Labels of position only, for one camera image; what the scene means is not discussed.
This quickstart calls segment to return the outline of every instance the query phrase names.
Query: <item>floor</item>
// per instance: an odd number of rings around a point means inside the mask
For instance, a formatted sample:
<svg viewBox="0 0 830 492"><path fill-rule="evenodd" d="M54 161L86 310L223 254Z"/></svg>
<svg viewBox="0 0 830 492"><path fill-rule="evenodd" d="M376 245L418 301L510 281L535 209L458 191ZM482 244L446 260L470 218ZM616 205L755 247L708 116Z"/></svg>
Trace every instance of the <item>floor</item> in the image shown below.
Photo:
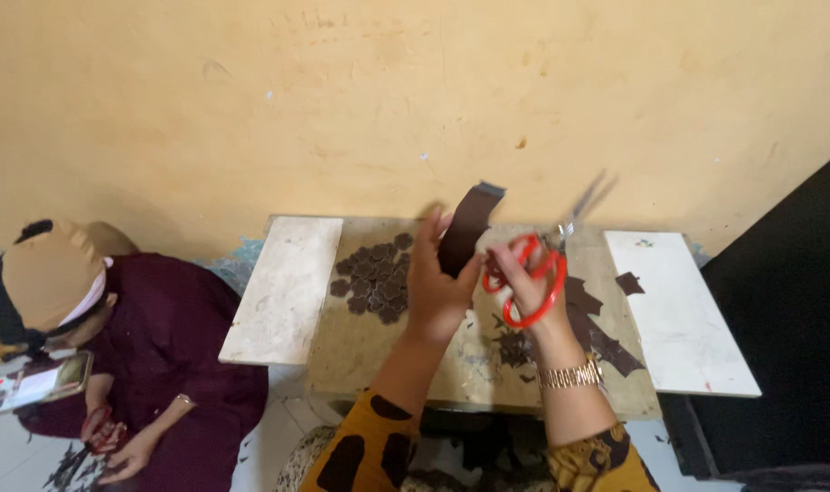
<svg viewBox="0 0 830 492"><path fill-rule="evenodd" d="M269 370L269 396L263 421L243 441L240 464L233 475L232 492L271 492L290 451L312 428L324 423L337 424L340 417L321 401L304 395L304 371L292 366ZM702 483L679 473L675 455L660 420L632 422L628 431L639 453L650 466L659 486L665 491L738 492L732 483ZM0 417L0 492L38 492L47 476L59 464L69 446L68 440L32 436L10 415ZM417 467L435 467L458 476L464 483L474 482L479 472L466 473L457 466L462 447L448 441L425 440L415 460Z"/></svg>

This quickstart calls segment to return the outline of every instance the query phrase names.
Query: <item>black headband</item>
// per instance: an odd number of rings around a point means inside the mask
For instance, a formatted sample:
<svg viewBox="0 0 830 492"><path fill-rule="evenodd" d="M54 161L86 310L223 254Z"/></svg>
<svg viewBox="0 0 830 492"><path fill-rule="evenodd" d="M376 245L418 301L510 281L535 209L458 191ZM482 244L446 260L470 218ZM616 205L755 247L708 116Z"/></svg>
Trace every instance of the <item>black headband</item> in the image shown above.
<svg viewBox="0 0 830 492"><path fill-rule="evenodd" d="M48 338L68 333L80 326L81 323L105 305L107 298L108 285L106 284L105 291L99 300L77 318L48 332L26 328L23 325L23 318L14 307L13 301L10 300L8 291L5 289L5 283L2 281L2 257L0 256L0 342L5 345L25 343L28 346L26 354L30 357L36 357L41 353L41 349L44 348Z"/></svg>

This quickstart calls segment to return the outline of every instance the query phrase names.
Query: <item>peeling paint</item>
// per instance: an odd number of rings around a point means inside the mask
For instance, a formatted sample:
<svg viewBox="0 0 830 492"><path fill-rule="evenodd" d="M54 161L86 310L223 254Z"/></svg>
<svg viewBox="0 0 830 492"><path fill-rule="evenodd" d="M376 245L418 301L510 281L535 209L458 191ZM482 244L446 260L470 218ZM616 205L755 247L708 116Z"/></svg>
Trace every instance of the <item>peeling paint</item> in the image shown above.
<svg viewBox="0 0 830 492"><path fill-rule="evenodd" d="M240 296L245 293L247 281L254 272L256 260L263 251L265 239L247 239L241 236L242 246L229 252L232 257L213 258L210 261L197 260L195 263L203 266L233 288Z"/></svg>
<svg viewBox="0 0 830 492"><path fill-rule="evenodd" d="M700 242L695 242L691 245L691 247L694 249L694 253L692 253L691 255L694 257L694 263L697 265L697 268L704 268L704 265L706 263L710 263L710 260L712 260L712 256L707 255L704 252L703 244L701 244Z"/></svg>

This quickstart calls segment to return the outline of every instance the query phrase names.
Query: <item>bracelet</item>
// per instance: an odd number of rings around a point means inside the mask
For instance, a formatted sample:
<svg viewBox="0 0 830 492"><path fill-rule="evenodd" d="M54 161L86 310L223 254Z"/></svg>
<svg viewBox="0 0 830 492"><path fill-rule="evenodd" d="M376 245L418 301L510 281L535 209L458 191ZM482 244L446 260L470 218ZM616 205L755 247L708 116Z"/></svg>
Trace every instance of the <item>bracelet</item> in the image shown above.
<svg viewBox="0 0 830 492"><path fill-rule="evenodd" d="M179 399L188 405L196 406L196 404L190 399L190 397L186 396L184 393L179 393L179 395L175 397L175 399Z"/></svg>
<svg viewBox="0 0 830 492"><path fill-rule="evenodd" d="M571 388L588 384L602 384L603 370L594 359L577 368L544 369L536 372L536 379L540 388Z"/></svg>

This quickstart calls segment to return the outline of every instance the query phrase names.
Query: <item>gold wristwatch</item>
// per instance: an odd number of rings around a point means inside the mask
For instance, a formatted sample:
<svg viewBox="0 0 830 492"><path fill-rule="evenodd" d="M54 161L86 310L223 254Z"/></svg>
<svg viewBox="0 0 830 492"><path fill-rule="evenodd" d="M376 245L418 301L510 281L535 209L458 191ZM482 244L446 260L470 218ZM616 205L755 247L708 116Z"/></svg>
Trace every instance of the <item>gold wristwatch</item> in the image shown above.
<svg viewBox="0 0 830 492"><path fill-rule="evenodd" d="M571 388L597 384L603 386L603 371L588 354L588 362L577 368L546 369L536 372L536 380L540 388Z"/></svg>

